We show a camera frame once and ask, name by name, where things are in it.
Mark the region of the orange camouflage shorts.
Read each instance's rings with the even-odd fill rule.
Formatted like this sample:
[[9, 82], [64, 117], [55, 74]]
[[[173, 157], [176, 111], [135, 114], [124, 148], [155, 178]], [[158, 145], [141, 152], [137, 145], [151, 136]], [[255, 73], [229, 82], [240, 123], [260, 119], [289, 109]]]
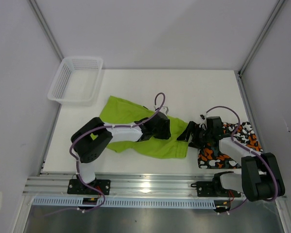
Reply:
[[[234, 137], [243, 145], [263, 152], [250, 122], [242, 122]], [[198, 167], [201, 169], [236, 169], [241, 166], [230, 156], [222, 153], [218, 146], [211, 146], [208, 143], [199, 151]]]

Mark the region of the green shorts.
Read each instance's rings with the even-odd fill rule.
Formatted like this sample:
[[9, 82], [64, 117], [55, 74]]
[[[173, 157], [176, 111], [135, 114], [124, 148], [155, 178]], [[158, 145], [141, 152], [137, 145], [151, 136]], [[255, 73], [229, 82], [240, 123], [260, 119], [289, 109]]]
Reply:
[[[110, 96], [99, 117], [103, 122], [120, 125], [150, 117], [153, 113], [142, 105]], [[151, 137], [143, 142], [113, 142], [109, 143], [107, 148], [116, 153], [133, 149], [137, 153], [157, 159], [184, 159], [188, 152], [188, 142], [178, 141], [177, 138], [188, 123], [171, 116], [168, 116], [168, 119], [171, 122], [171, 137], [168, 140]]]

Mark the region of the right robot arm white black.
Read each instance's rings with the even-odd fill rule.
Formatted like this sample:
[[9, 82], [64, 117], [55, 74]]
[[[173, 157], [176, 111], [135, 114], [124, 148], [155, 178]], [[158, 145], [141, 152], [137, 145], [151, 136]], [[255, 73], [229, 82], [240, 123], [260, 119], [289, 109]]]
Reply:
[[178, 136], [189, 147], [199, 149], [204, 155], [213, 155], [217, 149], [240, 165], [240, 173], [233, 171], [214, 174], [212, 192], [222, 197], [227, 192], [239, 192], [249, 201], [271, 201], [285, 194], [285, 185], [277, 159], [273, 153], [262, 153], [242, 144], [235, 132], [224, 129], [219, 116], [207, 117], [204, 124], [193, 121]]

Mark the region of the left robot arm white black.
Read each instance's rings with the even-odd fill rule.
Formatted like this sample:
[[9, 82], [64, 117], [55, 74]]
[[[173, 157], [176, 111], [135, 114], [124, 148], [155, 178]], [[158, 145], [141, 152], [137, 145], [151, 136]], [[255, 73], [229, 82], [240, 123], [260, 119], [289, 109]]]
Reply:
[[84, 194], [95, 189], [96, 175], [94, 161], [99, 158], [110, 143], [144, 142], [152, 137], [167, 140], [171, 137], [171, 121], [161, 111], [151, 117], [129, 124], [114, 125], [102, 121], [99, 117], [91, 119], [71, 137], [73, 156], [77, 161], [77, 173], [80, 179], [78, 188]]

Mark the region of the white plastic basket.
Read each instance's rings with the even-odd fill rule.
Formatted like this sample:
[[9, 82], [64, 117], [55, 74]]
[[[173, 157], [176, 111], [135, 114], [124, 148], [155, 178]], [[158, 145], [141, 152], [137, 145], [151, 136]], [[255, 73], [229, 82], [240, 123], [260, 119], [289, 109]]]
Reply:
[[102, 82], [103, 59], [92, 56], [65, 57], [51, 83], [49, 100], [61, 105], [91, 106]]

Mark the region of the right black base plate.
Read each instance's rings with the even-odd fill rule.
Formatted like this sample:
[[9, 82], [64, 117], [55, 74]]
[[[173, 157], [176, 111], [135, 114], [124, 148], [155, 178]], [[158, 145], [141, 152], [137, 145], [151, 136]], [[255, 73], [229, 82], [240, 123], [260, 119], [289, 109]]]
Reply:
[[210, 181], [197, 181], [195, 183], [191, 183], [190, 187], [196, 189], [197, 196], [199, 197], [241, 197], [240, 192], [224, 189], [220, 184]]

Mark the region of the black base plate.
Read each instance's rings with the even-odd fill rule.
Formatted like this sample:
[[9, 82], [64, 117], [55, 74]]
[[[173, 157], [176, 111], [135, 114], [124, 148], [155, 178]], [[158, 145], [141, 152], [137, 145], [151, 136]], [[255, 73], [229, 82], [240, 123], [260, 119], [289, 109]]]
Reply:
[[195, 183], [191, 183], [190, 187], [196, 189], [197, 196], [199, 197], [241, 197], [240, 192], [224, 189], [220, 184], [210, 181], [197, 181]]
[[[109, 195], [111, 181], [110, 180], [95, 180], [88, 184], [97, 190], [100, 190], [104, 195]], [[71, 179], [68, 184], [67, 193], [70, 195], [99, 195], [99, 192], [88, 188], [81, 183], [79, 179]]]

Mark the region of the aluminium mounting rail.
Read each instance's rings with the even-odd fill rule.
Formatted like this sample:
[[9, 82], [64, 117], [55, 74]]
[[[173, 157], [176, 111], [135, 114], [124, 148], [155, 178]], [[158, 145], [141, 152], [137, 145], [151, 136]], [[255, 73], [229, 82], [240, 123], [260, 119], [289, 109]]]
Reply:
[[[98, 179], [110, 180], [109, 198], [197, 199], [197, 191], [190, 185], [196, 181], [210, 181], [213, 174], [97, 174]], [[73, 173], [42, 173], [27, 178], [22, 194], [37, 196], [67, 196]]]

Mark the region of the right aluminium frame post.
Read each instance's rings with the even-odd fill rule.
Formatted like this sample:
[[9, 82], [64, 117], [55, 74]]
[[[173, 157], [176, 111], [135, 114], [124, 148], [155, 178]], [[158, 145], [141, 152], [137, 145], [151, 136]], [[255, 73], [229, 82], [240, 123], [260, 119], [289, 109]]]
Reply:
[[244, 62], [242, 63], [239, 71], [237, 72], [238, 77], [242, 78], [246, 69], [252, 62], [253, 58], [255, 57], [256, 53], [260, 49], [261, 45], [263, 44], [264, 40], [266, 39], [268, 33], [270, 32], [272, 26], [275, 24], [276, 19], [280, 15], [282, 9], [284, 8], [287, 0], [277, 0], [275, 6], [271, 10], [270, 14], [267, 17], [267, 20], [263, 24], [261, 31], [257, 35], [252, 47], [249, 50], [248, 55], [246, 56]]

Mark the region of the aluminium frame post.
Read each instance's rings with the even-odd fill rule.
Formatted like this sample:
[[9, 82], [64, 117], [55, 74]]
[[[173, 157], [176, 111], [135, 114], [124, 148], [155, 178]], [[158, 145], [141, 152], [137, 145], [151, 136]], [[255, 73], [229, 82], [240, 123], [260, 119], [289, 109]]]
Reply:
[[248, 55], [246, 56], [244, 62], [242, 63], [239, 71], [237, 72], [238, 77], [242, 78], [246, 69], [252, 62], [253, 58], [255, 57], [256, 53], [260, 49], [261, 45], [263, 44], [264, 40], [266, 39], [268, 33], [270, 32], [272, 26], [275, 24], [276, 19], [280, 15], [282, 9], [284, 8], [287, 0], [277, 0], [275, 6], [271, 10], [270, 14], [267, 17], [267, 20], [263, 24], [261, 31], [257, 35], [252, 47], [249, 50]]
[[35, 18], [37, 19], [37, 22], [40, 25], [40, 28], [42, 29], [42, 31], [44, 32], [54, 54], [56, 55], [56, 57], [62, 61], [64, 56], [63, 53], [55, 39], [55, 37], [53, 36], [53, 33], [46, 21], [46, 18], [44, 17], [44, 14], [42, 13], [38, 3], [36, 0], [27, 0], [27, 3], [31, 9], [31, 11], [33, 12]]

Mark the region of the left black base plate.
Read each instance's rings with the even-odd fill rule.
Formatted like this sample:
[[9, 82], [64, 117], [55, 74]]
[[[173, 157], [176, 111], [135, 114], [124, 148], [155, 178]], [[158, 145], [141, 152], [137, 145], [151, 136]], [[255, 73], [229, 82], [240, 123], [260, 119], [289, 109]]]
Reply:
[[[109, 195], [111, 181], [110, 180], [95, 180], [88, 184], [97, 190], [100, 190], [104, 195]], [[99, 192], [88, 188], [81, 183], [79, 179], [71, 179], [68, 184], [67, 193], [70, 195], [99, 195]]]

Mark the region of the left aluminium frame post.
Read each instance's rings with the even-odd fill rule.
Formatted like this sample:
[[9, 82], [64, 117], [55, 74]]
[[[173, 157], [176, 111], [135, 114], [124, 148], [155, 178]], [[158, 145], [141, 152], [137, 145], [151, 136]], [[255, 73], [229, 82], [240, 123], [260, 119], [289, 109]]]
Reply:
[[46, 18], [44, 17], [44, 14], [42, 13], [38, 3], [36, 0], [27, 0], [27, 3], [31, 9], [31, 11], [33, 12], [35, 18], [37, 19], [37, 22], [40, 25], [40, 28], [42, 29], [42, 31], [44, 32], [54, 54], [56, 55], [56, 57], [62, 61], [64, 56], [63, 53], [55, 39], [55, 37], [53, 36], [53, 33], [46, 21]]

